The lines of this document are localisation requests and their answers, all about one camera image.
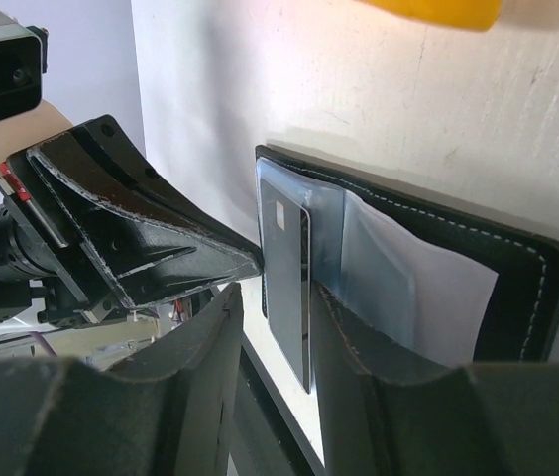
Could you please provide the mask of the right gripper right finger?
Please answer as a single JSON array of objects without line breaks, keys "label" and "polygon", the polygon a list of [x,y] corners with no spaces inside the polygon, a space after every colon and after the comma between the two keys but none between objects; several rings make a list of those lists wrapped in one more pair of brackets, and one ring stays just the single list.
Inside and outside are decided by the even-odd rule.
[{"label": "right gripper right finger", "polygon": [[311,348],[331,475],[559,475],[559,364],[449,369],[375,330],[322,285]]}]

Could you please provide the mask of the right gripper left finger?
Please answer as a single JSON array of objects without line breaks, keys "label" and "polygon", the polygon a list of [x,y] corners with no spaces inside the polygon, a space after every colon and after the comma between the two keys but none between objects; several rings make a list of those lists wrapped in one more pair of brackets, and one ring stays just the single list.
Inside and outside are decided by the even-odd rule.
[{"label": "right gripper left finger", "polygon": [[0,475],[223,475],[241,354],[241,287],[105,371],[0,359]]}]

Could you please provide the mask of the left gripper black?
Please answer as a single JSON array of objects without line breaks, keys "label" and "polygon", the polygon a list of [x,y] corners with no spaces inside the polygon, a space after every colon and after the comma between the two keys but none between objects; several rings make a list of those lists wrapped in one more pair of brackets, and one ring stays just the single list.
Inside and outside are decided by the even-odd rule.
[{"label": "left gripper black", "polygon": [[1,167],[0,323],[92,327],[262,270],[258,246],[164,179],[114,117],[79,124]]}]

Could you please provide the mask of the black leather card holder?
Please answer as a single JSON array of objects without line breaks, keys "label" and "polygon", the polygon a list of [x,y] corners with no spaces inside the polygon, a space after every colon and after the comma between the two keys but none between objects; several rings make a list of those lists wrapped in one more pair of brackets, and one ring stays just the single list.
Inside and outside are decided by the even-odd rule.
[{"label": "black leather card holder", "polygon": [[280,148],[257,147],[256,175],[268,297],[288,243],[311,281],[429,360],[549,357],[559,241]]}]

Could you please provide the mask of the dark grey credit card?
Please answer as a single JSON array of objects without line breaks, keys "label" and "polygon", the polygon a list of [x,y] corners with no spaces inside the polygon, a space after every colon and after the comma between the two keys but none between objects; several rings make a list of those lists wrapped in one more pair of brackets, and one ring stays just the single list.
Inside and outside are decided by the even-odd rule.
[{"label": "dark grey credit card", "polygon": [[296,380],[309,393],[310,214],[265,179],[260,206],[267,319]]}]

